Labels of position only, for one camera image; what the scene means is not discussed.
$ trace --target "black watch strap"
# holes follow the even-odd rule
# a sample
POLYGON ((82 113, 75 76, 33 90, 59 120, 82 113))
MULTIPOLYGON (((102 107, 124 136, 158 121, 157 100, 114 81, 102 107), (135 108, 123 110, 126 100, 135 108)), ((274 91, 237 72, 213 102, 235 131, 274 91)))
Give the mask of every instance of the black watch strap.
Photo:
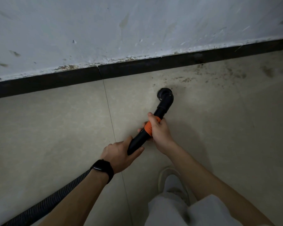
POLYGON ((113 168, 111 167, 110 163, 103 160, 103 159, 100 159, 98 161, 96 161, 91 169, 96 169, 98 171, 102 171, 102 172, 105 172, 108 174, 109 176, 109 180, 107 182, 107 184, 111 181, 111 179, 113 178, 113 175, 114 175, 114 171, 113 171, 113 168))

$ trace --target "person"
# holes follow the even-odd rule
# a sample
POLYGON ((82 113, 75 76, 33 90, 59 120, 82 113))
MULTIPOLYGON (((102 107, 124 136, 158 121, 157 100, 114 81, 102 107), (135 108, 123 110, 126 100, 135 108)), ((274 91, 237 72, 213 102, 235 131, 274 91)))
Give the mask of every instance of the person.
MULTIPOLYGON (((151 140, 174 168, 168 167, 160 173, 160 194, 148 205, 145 226, 273 225, 254 205, 180 147, 173 140, 165 119, 158 123, 152 113, 148 113, 148 118, 152 125, 151 140), (192 203, 192 195, 198 202, 192 203)), ((128 156, 131 140, 130 136, 104 148, 100 159, 110 163, 114 174, 130 166, 143 152, 144 147, 140 147, 128 156)), ((83 225, 108 180, 107 173, 92 169, 39 225, 83 225)))

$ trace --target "white wall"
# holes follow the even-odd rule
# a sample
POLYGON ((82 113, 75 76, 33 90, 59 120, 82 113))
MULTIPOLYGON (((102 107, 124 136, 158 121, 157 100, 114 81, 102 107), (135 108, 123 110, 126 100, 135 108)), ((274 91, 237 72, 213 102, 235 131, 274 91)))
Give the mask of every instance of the white wall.
POLYGON ((0 81, 280 38, 283 0, 0 0, 0 81))

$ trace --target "baseboard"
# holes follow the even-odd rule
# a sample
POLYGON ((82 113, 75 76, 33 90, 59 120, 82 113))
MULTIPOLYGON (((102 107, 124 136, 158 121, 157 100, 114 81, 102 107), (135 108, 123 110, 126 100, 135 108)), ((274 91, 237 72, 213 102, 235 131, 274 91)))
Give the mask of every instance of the baseboard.
POLYGON ((0 82, 0 98, 132 74, 283 50, 283 39, 243 46, 106 64, 0 82))

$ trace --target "left hand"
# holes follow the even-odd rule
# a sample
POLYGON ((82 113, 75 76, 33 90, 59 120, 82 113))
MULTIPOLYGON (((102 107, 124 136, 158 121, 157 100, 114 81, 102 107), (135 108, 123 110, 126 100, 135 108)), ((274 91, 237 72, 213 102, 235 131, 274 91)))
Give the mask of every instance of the left hand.
POLYGON ((108 161, 114 171, 114 174, 123 171, 144 151, 144 147, 138 148, 132 155, 127 154, 132 136, 125 141, 109 144, 101 154, 101 159, 108 161))

